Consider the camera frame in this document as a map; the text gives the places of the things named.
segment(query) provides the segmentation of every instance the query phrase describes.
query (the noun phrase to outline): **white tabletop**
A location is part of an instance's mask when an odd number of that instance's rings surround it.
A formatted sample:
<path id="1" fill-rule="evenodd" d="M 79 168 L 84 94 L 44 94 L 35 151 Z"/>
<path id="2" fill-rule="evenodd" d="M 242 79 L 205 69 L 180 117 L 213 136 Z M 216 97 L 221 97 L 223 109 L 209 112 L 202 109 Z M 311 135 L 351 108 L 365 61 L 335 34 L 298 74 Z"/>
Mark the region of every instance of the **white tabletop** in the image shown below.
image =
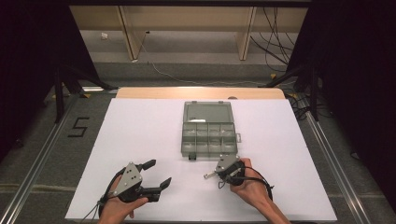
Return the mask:
<path id="1" fill-rule="evenodd" d="M 168 177 L 172 177 L 172 182 L 159 202 L 135 210 L 134 220 L 264 221 L 258 211 L 230 192 L 229 186 L 219 189 L 218 177 L 204 179 L 204 174 L 215 169 L 217 161 L 189 161 L 182 157 L 186 101 L 189 100 L 113 99 L 65 218 L 85 217 L 114 174 L 129 161 L 138 164 L 155 159 L 157 164 L 141 173 L 142 186 L 159 187 Z M 289 101 L 230 102 L 235 129 L 242 138 L 238 154 L 251 158 L 253 167 L 275 186 L 274 201 L 286 217 L 335 221 Z"/>

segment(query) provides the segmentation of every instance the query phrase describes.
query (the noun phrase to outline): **plastic organizer box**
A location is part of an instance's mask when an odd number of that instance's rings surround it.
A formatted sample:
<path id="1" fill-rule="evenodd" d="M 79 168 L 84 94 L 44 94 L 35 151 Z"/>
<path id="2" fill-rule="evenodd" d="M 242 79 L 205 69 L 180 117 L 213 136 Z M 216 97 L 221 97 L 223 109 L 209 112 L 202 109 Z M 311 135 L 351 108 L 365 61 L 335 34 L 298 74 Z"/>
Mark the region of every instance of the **plastic organizer box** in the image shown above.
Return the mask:
<path id="1" fill-rule="evenodd" d="M 191 161 L 238 152 L 230 102 L 186 102 L 182 132 L 181 153 Z"/>

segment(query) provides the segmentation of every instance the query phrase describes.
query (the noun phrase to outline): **black cable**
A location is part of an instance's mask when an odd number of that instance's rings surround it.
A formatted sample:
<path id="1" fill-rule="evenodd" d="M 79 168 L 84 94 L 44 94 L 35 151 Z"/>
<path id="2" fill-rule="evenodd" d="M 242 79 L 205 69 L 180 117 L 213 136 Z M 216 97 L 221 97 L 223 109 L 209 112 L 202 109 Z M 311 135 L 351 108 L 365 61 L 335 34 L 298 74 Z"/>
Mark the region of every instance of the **black cable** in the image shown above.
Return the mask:
<path id="1" fill-rule="evenodd" d="M 280 46 L 279 46 L 278 44 L 271 43 L 271 42 L 269 42 L 267 39 L 265 39 L 265 37 L 262 36 L 262 33 L 259 33 L 259 35 L 260 35 L 260 37 L 262 38 L 262 40 L 264 40 L 265 42 L 269 43 L 269 44 L 272 45 L 272 46 L 275 46 L 275 47 L 279 47 L 279 48 L 280 48 Z"/>
<path id="2" fill-rule="evenodd" d="M 93 222 L 93 219 L 95 218 L 96 213 L 98 212 L 98 208 L 99 208 L 99 204 L 96 205 L 96 209 L 95 209 L 95 212 L 93 213 L 93 216 L 92 216 L 92 219 L 91 219 L 91 222 L 90 222 L 90 223 Z"/>
<path id="3" fill-rule="evenodd" d="M 296 98 L 294 98 L 294 97 L 292 97 L 292 96 L 290 96 L 290 95 L 288 95 L 288 94 L 286 94 L 286 93 L 284 93 L 284 95 L 285 95 L 285 98 L 286 99 L 291 99 L 292 101 L 293 101 L 293 103 L 292 102 L 290 102 L 290 105 L 291 105 L 291 108 L 298 108 L 298 102 L 297 102 L 297 99 Z"/>
<path id="4" fill-rule="evenodd" d="M 303 98 L 301 98 L 301 99 L 295 99 L 295 102 L 293 103 L 293 104 L 291 104 L 291 107 L 293 108 L 293 109 L 300 109 L 300 107 L 299 107 L 299 102 L 300 101 L 302 101 L 303 99 L 305 99 L 305 98 L 308 98 L 307 96 L 305 96 L 305 97 L 303 97 Z"/>
<path id="5" fill-rule="evenodd" d="M 93 209 L 91 210 L 91 212 L 89 212 L 89 213 L 87 214 L 87 216 L 89 216 L 90 213 L 92 213 L 94 209 L 97 209 L 98 206 L 99 206 L 99 204 L 97 203 L 97 204 L 93 207 Z M 85 218 L 87 218 L 87 216 L 85 216 L 85 217 L 79 222 L 79 224 L 81 224 L 81 223 L 85 220 Z"/>
<path id="6" fill-rule="evenodd" d="M 263 10 L 263 12 L 264 12 L 265 18 L 267 19 L 268 24 L 270 25 L 270 28 L 271 28 L 271 31 L 272 31 L 271 36 L 270 36 L 269 43 L 271 42 L 271 37 L 272 37 L 272 35 L 274 35 L 274 37 L 276 38 L 277 43 L 278 43 L 278 45 L 279 45 L 279 49 L 280 49 L 280 51 L 282 52 L 282 55 L 283 55 L 283 57 L 284 57 L 284 59 L 285 59 L 285 61 L 286 61 L 286 58 L 289 59 L 289 56 L 287 55 L 286 51 L 284 50 L 284 47 L 283 47 L 282 44 L 280 43 L 279 33 L 278 33 L 278 31 L 277 31 L 277 7 L 274 8 L 274 25 L 271 24 L 271 22 L 270 22 L 270 20 L 269 20 L 269 18 L 268 18 L 268 15 L 267 15 L 267 13 L 266 13 L 264 7 L 262 8 L 262 10 Z"/>
<path id="7" fill-rule="evenodd" d="M 285 49 L 283 48 L 282 44 L 280 43 L 279 32 L 277 31 L 277 7 L 274 8 L 274 36 L 277 40 L 277 43 L 279 44 L 279 49 L 280 52 L 282 52 L 283 58 L 285 59 L 285 61 L 288 61 L 290 58 L 286 53 Z"/>
<path id="8" fill-rule="evenodd" d="M 219 189 L 222 189 L 224 187 L 224 185 L 225 185 L 225 181 L 220 180 L 219 181 Z"/>
<path id="9" fill-rule="evenodd" d="M 277 70 L 277 69 L 275 69 L 275 68 L 273 68 L 271 65 L 269 65 L 268 64 L 268 60 L 267 60 L 267 51 L 268 51 L 268 48 L 269 48 L 269 43 L 271 43 L 271 38 L 272 38 L 272 36 L 273 36 L 273 34 L 274 34 L 274 32 L 272 32 L 271 33 L 271 35 L 270 35 L 270 38 L 269 38 L 269 42 L 267 43 L 267 47 L 265 48 L 265 54 L 264 54 L 264 58 L 265 58 L 265 63 L 268 65 L 268 67 L 270 67 L 271 69 L 273 69 L 274 71 L 277 71 L 277 72 L 286 72 L 286 70 L 285 71 L 280 71 L 280 70 Z"/>
<path id="10" fill-rule="evenodd" d="M 277 57 L 273 52 L 271 52 L 268 49 L 265 49 L 263 46 L 261 46 L 259 43 L 257 43 L 257 41 L 252 36 L 250 37 L 250 39 L 253 40 L 253 42 L 257 45 L 257 47 L 259 47 L 260 49 L 264 50 L 266 53 L 269 53 L 274 58 L 280 60 L 283 64 L 288 65 L 288 63 L 286 61 L 284 61 L 281 58 Z"/>
<path id="11" fill-rule="evenodd" d="M 288 37 L 290 43 L 294 46 L 295 44 L 294 44 L 294 42 L 291 40 L 291 38 L 290 38 L 290 36 L 288 35 L 288 33 L 285 33 L 285 35 Z"/>
<path id="12" fill-rule="evenodd" d="M 268 197 L 273 201 L 273 195 L 272 195 L 272 188 L 266 181 L 265 179 L 259 179 L 257 177 L 250 177 L 250 176 L 233 176 L 231 179 L 236 179 L 236 180 L 254 180 L 254 181 L 259 181 L 260 183 L 264 184 L 265 188 L 267 189 Z"/>
<path id="13" fill-rule="evenodd" d="M 303 120 L 306 119 L 306 112 L 310 110 L 310 106 L 306 106 L 303 108 L 299 108 L 297 111 L 294 112 L 297 120 Z"/>

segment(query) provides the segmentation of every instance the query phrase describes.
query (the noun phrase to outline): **wire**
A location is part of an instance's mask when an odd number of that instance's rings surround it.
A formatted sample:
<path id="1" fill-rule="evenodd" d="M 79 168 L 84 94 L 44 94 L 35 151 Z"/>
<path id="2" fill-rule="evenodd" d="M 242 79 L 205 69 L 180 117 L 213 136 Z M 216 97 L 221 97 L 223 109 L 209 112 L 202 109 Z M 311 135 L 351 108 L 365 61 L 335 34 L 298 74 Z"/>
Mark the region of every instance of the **wire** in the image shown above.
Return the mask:
<path id="1" fill-rule="evenodd" d="M 95 218 L 96 213 L 98 212 L 98 209 L 99 209 L 99 204 L 96 205 L 96 209 L 95 209 L 95 212 L 93 213 L 93 216 L 92 216 L 92 219 L 91 219 L 91 222 L 90 222 L 90 223 L 93 222 L 93 219 Z"/>
<path id="2" fill-rule="evenodd" d="M 269 20 L 269 17 L 267 15 L 266 11 L 265 11 L 265 7 L 262 8 L 262 11 L 264 12 L 265 18 L 267 19 L 268 24 L 270 25 L 270 28 L 271 28 L 271 31 L 272 31 L 269 40 L 263 38 L 262 34 L 260 34 L 261 37 L 264 39 L 264 41 L 267 42 L 267 48 L 266 49 L 269 48 L 270 44 L 279 47 L 279 49 L 282 52 L 282 55 L 283 55 L 285 61 L 288 61 L 290 59 L 290 57 L 289 57 L 288 53 L 285 51 L 286 48 L 283 47 L 282 44 L 281 44 L 281 41 L 279 39 L 279 33 L 278 33 L 278 30 L 277 30 L 277 7 L 274 8 L 274 24 L 272 24 L 271 21 Z M 278 44 L 271 43 L 272 36 L 274 36 L 276 38 Z"/>
<path id="3" fill-rule="evenodd" d="M 91 210 L 91 212 L 89 212 L 89 213 L 87 214 L 87 216 L 89 216 L 89 215 L 93 212 L 93 210 L 95 210 L 95 209 L 97 210 L 98 207 L 99 207 L 99 203 L 97 203 L 97 204 L 93 207 L 93 209 Z M 81 223 L 85 220 L 85 218 L 87 218 L 87 216 L 85 216 L 79 223 L 81 224 Z"/>
<path id="4" fill-rule="evenodd" d="M 258 174 L 262 179 L 259 179 L 257 177 L 250 177 L 250 176 L 230 176 L 231 179 L 233 180 L 254 180 L 254 181 L 259 181 L 260 183 L 264 184 L 265 188 L 267 189 L 267 193 L 268 193 L 268 197 L 273 200 L 273 194 L 271 189 L 274 186 L 270 186 L 270 184 L 268 184 L 267 180 L 264 178 L 264 176 L 262 176 L 262 174 L 260 174 L 260 172 L 258 172 L 257 170 L 255 170 L 253 167 L 249 167 L 249 166 L 245 166 L 244 169 L 250 169 L 254 172 L 256 172 L 256 174 Z M 226 184 L 226 181 L 223 181 L 222 179 L 219 181 L 219 189 L 222 189 L 224 187 L 224 185 Z"/>
<path id="5" fill-rule="evenodd" d="M 286 94 L 286 93 L 284 93 L 285 94 L 285 98 L 287 98 L 287 99 L 291 99 L 291 100 L 293 100 L 294 101 L 294 103 L 292 103 L 292 102 L 290 102 L 290 105 L 291 105 L 291 108 L 294 110 L 295 108 L 298 108 L 298 102 L 297 102 L 297 99 L 296 98 L 294 98 L 294 97 L 292 97 L 292 96 L 290 96 L 290 95 L 288 95 L 288 94 Z"/>
<path id="6" fill-rule="evenodd" d="M 279 47 L 279 48 L 283 48 L 283 49 L 288 49 L 288 50 L 293 50 L 293 49 L 290 49 L 290 48 L 287 48 L 287 47 L 283 47 L 283 46 L 280 46 L 280 45 L 278 45 L 278 44 L 274 44 L 274 43 L 269 42 L 264 36 L 262 36 L 262 33 L 259 33 L 259 35 L 262 37 L 262 39 L 263 39 L 265 42 L 269 43 L 269 44 L 272 45 L 272 46 Z"/>
<path id="7" fill-rule="evenodd" d="M 283 64 L 285 64 L 285 65 L 288 64 L 286 61 L 284 61 L 281 58 L 277 57 L 273 52 L 269 51 L 268 49 L 265 49 L 263 46 L 261 46 L 259 43 L 257 43 L 257 41 L 253 38 L 253 36 L 251 36 L 250 39 L 253 40 L 253 42 L 257 45 L 257 47 L 259 47 L 260 49 L 264 50 L 266 53 L 269 53 L 274 58 L 280 60 Z"/>
<path id="8" fill-rule="evenodd" d="M 265 12 L 265 7 L 262 8 L 262 11 L 264 12 L 265 18 L 267 19 L 268 24 L 270 25 L 271 31 L 272 31 L 272 33 L 270 34 L 270 38 L 269 38 L 269 40 L 267 41 L 267 47 L 265 48 L 265 49 L 266 49 L 265 52 L 267 52 L 267 50 L 268 50 L 268 48 L 269 48 L 269 46 L 270 46 L 270 43 L 271 43 L 272 36 L 275 34 L 275 31 L 274 31 L 274 28 L 273 28 L 273 26 L 272 26 L 272 24 L 271 24 L 271 22 L 270 22 L 270 19 L 268 18 L 267 13 Z M 264 54 L 264 59 L 265 59 L 265 63 L 266 63 L 271 69 L 273 69 L 273 70 L 275 70 L 275 71 L 277 71 L 277 72 L 286 72 L 286 71 L 279 71 L 279 70 L 276 70 L 276 69 L 274 69 L 273 67 L 271 67 L 271 65 L 268 64 L 267 53 Z"/>
<path id="9" fill-rule="evenodd" d="M 184 79 L 180 79 L 177 77 L 174 77 L 170 74 L 161 72 L 154 63 L 151 63 L 153 68 L 155 69 L 155 71 L 157 71 L 157 73 L 170 77 L 173 80 L 179 81 L 179 82 L 184 82 L 184 83 L 190 83 L 190 84 L 195 84 L 195 85 L 202 85 L 202 86 L 210 86 L 210 85 L 215 85 L 215 84 L 222 84 L 222 85 L 230 85 L 230 86 L 235 86 L 235 85 L 240 85 L 240 84 L 255 84 L 255 85 L 265 85 L 264 83 L 260 83 L 260 82 L 254 82 L 254 81 L 241 81 L 241 82 L 222 82 L 222 81 L 215 81 L 215 82 L 208 82 L 208 83 L 203 83 L 203 82 L 195 82 L 195 81 L 189 81 L 189 80 L 184 80 Z"/>
<path id="10" fill-rule="evenodd" d="M 146 53 L 148 53 L 148 51 L 146 50 L 146 48 L 145 48 L 145 46 L 143 45 L 142 42 L 140 42 L 140 45 L 141 45 L 143 51 L 145 51 Z M 174 76 L 172 76 L 172 75 L 170 75 L 170 74 L 167 74 L 167 73 L 165 73 L 165 72 L 161 72 L 161 71 L 156 67 L 156 65 L 155 65 L 154 63 L 150 63 L 150 64 L 151 64 L 152 67 L 155 69 L 155 71 L 156 71 L 158 74 L 160 74 L 160 75 L 163 75 L 163 76 L 166 76 L 166 77 L 170 77 L 170 78 L 172 78 L 173 80 L 178 81 L 178 82 L 190 83 L 190 84 L 194 84 L 194 85 L 211 86 L 211 85 L 221 84 L 221 85 L 228 85 L 228 86 L 236 86 L 236 85 L 241 85 L 241 84 L 254 84 L 254 85 L 259 85 L 259 86 L 261 86 L 261 85 L 265 85 L 265 84 L 266 84 L 266 83 L 260 83 L 260 82 L 254 82 L 254 81 L 241 81 L 241 82 L 222 82 L 222 81 L 215 81 L 215 82 L 208 82 L 208 83 L 195 82 L 195 81 L 190 81 L 190 80 L 185 80 L 185 79 L 177 78 L 177 77 L 174 77 Z"/>
<path id="11" fill-rule="evenodd" d="M 294 44 L 294 42 L 291 40 L 291 38 L 290 38 L 290 36 L 288 35 L 288 33 L 285 33 L 285 35 L 288 37 L 290 43 L 294 46 L 295 44 Z"/>
<path id="12" fill-rule="evenodd" d="M 294 112 L 297 120 L 303 120 L 306 119 L 306 112 L 308 112 L 310 110 L 310 106 L 306 106 L 303 108 L 299 108 L 297 111 Z"/>

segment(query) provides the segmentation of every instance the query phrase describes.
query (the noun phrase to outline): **human hand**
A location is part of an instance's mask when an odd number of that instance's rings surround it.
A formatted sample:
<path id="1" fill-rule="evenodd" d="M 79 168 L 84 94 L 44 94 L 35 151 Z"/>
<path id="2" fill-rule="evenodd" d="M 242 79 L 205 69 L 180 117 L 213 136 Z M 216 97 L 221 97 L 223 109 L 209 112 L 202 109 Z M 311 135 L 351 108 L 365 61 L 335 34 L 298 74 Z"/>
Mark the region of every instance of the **human hand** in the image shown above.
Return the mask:
<path id="1" fill-rule="evenodd" d="M 250 159 L 242 158 L 241 161 L 245 164 L 245 167 L 253 168 Z M 245 169 L 246 177 L 262 179 L 259 173 L 249 168 Z M 267 189 L 262 182 L 245 180 L 240 186 L 230 185 L 230 190 L 239 195 L 246 203 L 255 207 L 270 223 L 290 223 L 282 211 L 270 199 Z"/>
<path id="2" fill-rule="evenodd" d="M 252 168 L 249 158 L 241 158 L 240 160 L 246 167 Z M 262 179 L 262 177 L 252 169 L 245 169 L 245 176 Z M 257 207 L 262 202 L 271 201 L 264 184 L 256 180 L 245 180 L 242 185 L 239 186 L 230 185 L 230 190 L 253 207 Z"/>
<path id="3" fill-rule="evenodd" d="M 119 175 L 111 186 L 113 191 L 119 184 L 121 175 Z M 149 201 L 148 198 L 140 198 L 131 203 L 124 203 L 118 197 L 107 200 L 98 224 L 120 224 L 129 215 L 134 218 L 134 210 Z"/>

